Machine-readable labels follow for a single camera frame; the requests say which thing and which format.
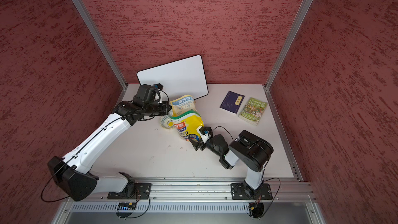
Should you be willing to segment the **yellow oats bag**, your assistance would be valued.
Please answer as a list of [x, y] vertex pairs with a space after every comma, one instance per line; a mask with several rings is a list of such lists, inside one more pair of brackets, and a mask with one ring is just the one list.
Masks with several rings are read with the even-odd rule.
[[172, 113], [170, 118], [179, 135], [186, 141], [201, 137], [198, 128], [204, 126], [201, 115], [195, 107], [195, 99], [191, 95], [184, 95], [170, 102]]

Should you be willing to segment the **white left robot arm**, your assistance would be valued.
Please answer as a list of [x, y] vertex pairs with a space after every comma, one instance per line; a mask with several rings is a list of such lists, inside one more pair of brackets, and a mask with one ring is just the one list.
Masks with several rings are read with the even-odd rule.
[[96, 193], [108, 192], [116, 199], [132, 199], [139, 191], [135, 180], [127, 173], [117, 176], [94, 175], [90, 171], [99, 156], [123, 132], [136, 122], [155, 116], [166, 116], [171, 111], [165, 92], [156, 89], [150, 93], [138, 93], [131, 101], [120, 102], [87, 139], [64, 157], [53, 157], [48, 162], [51, 180], [74, 201], [81, 201]]

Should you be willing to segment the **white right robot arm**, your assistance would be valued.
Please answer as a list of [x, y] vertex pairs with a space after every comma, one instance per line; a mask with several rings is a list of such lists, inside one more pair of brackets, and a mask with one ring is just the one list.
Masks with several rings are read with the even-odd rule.
[[229, 144], [223, 135], [214, 135], [210, 127], [199, 127], [198, 134], [197, 138], [188, 138], [195, 150], [210, 150], [227, 170], [234, 168], [239, 161], [243, 162], [247, 167], [244, 189], [248, 194], [256, 194], [260, 190], [265, 167], [274, 152], [268, 141], [246, 130]]

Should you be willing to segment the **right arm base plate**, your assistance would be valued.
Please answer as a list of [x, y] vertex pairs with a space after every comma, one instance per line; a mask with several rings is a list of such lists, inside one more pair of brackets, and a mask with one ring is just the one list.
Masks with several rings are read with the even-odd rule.
[[258, 189], [252, 189], [245, 182], [232, 183], [231, 195], [233, 200], [272, 200], [273, 195], [269, 184], [263, 183]]

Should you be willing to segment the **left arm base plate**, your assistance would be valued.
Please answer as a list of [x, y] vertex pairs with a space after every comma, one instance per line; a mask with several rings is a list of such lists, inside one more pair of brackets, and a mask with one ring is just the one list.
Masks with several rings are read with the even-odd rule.
[[151, 183], [129, 182], [121, 192], [109, 192], [109, 200], [148, 200], [151, 192]]

